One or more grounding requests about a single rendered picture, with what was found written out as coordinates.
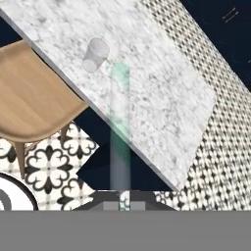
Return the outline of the navy cupboard run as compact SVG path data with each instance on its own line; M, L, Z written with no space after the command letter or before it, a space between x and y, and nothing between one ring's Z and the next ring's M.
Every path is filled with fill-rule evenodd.
M180 0L251 92L251 0Z

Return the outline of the navy dining counter base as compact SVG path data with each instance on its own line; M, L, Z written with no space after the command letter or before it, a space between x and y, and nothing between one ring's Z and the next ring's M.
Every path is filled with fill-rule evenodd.
M21 39L11 26L0 18L0 47ZM76 174L93 189L110 190L110 127L91 108L76 117L75 124L99 145ZM130 151L130 188L141 191L172 190L133 151Z

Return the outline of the translucent green straw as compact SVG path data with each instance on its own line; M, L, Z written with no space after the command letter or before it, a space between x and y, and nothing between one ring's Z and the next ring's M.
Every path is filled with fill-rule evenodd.
M116 63L111 69L112 123L110 179L111 188L119 192L119 210L130 210L129 138L129 67Z

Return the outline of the light wooden stool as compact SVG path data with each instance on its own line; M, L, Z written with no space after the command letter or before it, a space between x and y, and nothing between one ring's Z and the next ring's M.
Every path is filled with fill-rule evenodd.
M25 171L25 147L56 132L66 138L70 123L87 108L23 40L0 48L0 137L16 150Z

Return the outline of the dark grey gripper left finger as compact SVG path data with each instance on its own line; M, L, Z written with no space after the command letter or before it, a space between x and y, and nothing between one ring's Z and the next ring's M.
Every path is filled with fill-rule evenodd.
M117 191L95 191L90 195L92 201L87 202L77 208L76 211L87 211L103 202L118 202L119 193Z

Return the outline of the white round disc black rim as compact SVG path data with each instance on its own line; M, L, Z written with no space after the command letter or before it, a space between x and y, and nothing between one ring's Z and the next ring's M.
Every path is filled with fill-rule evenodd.
M37 211L30 189L17 178L0 173L0 211Z

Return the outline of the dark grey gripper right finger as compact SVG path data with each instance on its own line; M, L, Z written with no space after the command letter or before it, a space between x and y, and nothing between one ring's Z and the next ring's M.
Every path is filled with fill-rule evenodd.
M132 191L130 209L133 211L173 211L174 208L158 202L153 191Z

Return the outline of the clear glass cup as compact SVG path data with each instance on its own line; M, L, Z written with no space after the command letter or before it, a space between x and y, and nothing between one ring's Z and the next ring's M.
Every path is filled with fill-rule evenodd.
M109 45L99 37L93 37L86 48L83 67L88 73L95 73L110 53Z

